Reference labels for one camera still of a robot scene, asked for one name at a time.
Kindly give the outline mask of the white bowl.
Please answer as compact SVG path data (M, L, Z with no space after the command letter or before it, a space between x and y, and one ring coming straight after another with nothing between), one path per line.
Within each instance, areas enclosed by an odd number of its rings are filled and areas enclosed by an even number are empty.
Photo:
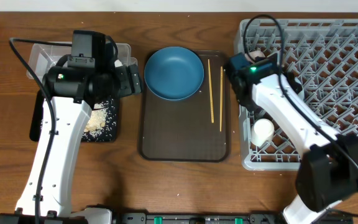
M245 54L245 56L246 56L247 60L250 61L251 63L256 63L256 62L263 60L265 58L264 53L260 50L248 52Z

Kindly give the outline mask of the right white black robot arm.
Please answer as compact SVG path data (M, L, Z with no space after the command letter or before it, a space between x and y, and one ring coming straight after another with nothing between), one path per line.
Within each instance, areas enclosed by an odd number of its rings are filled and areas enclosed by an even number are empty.
M295 199L282 212L286 223L314 223L358 193L358 136L343 135L319 119L272 62L228 63L225 71L240 105L258 106L281 127L301 156Z

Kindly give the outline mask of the light blue bowl with food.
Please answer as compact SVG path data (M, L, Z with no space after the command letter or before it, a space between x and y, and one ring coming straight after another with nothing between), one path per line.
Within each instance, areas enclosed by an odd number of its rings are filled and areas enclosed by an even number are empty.
M299 81L299 79L296 78L295 82L297 83L297 88L296 88L295 92L297 93L297 95L300 99L305 100L305 93L304 93L304 89L301 84L301 81Z

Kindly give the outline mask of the blue plate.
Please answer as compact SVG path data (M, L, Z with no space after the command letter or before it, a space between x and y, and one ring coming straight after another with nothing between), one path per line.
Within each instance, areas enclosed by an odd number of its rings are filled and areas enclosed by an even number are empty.
M204 66L200 57L184 47L165 47L153 53L144 70L148 89L170 101L189 98L204 81Z

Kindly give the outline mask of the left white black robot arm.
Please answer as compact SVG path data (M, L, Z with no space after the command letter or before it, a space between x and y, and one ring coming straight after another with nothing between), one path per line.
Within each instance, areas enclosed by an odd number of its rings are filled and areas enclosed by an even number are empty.
M136 64L111 70L54 66L43 77L51 97L43 103L43 124L27 185L13 214L0 223L113 223L109 208L71 209L73 174L83 131L95 103L142 91Z

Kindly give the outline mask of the wooden chopstick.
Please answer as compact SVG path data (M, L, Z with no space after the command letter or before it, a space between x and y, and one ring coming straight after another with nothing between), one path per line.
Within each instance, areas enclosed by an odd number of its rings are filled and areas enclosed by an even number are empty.
M209 83L209 102L210 102L210 110L211 110L211 123L214 123L213 89L212 89L210 59L208 59L208 83Z
M224 71L220 67L220 92L219 92L219 131L223 130L223 84L224 84Z

